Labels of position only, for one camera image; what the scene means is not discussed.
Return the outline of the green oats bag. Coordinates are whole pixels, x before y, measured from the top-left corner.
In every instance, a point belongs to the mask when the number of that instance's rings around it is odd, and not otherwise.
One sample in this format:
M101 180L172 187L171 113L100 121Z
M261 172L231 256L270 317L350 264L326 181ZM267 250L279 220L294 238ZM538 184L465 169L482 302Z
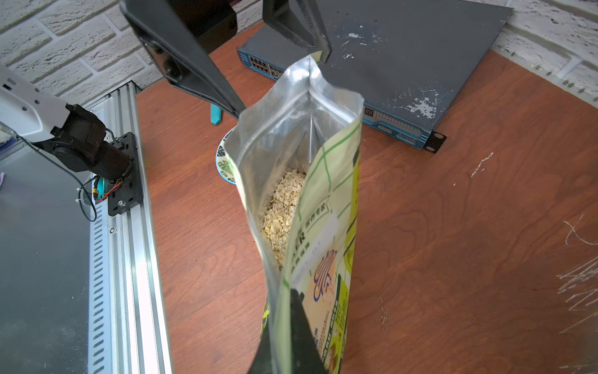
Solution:
M338 373L358 216L363 97L298 60L241 113L224 149L262 258L273 373L292 373L291 290L327 373Z

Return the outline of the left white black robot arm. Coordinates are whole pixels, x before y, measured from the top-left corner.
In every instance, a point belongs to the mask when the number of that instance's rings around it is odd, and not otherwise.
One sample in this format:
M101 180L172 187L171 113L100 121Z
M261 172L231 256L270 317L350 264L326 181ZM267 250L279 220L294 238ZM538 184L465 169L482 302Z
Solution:
M90 108L1 70L1 371L170 373L135 84Z

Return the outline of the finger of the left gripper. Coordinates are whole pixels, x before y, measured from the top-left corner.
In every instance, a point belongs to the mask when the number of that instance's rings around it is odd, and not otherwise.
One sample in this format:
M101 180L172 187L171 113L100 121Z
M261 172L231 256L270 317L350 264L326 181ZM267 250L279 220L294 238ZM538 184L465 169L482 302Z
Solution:
M327 373L302 305L302 295L291 290L291 358L292 373ZM248 373L273 373L271 338L269 336L269 307L265 305L260 343Z

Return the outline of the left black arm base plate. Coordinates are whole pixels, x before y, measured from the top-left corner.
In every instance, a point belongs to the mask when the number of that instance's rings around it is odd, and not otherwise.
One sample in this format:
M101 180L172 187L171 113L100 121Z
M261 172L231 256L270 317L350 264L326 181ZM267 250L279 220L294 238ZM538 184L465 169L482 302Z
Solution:
M118 179L118 187L108 194L108 214L111 217L123 214L143 202L140 156L135 135L132 132L125 133L115 146L129 157L129 166L126 173Z

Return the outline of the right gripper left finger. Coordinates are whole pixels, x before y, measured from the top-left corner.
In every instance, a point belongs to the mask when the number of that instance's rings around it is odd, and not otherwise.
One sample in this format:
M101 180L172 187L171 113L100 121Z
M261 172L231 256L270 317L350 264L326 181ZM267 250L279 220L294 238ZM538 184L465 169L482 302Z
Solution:
M173 87L238 118L245 104L210 53L238 32L235 1L121 1L120 9Z

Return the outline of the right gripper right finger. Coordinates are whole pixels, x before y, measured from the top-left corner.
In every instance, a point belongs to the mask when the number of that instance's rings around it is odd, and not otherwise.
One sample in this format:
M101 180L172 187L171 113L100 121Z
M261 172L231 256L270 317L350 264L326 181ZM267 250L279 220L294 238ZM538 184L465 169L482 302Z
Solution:
M263 1L263 21L276 32L312 55L317 63L327 63L333 47L321 12L314 0L298 0L301 17L288 0Z

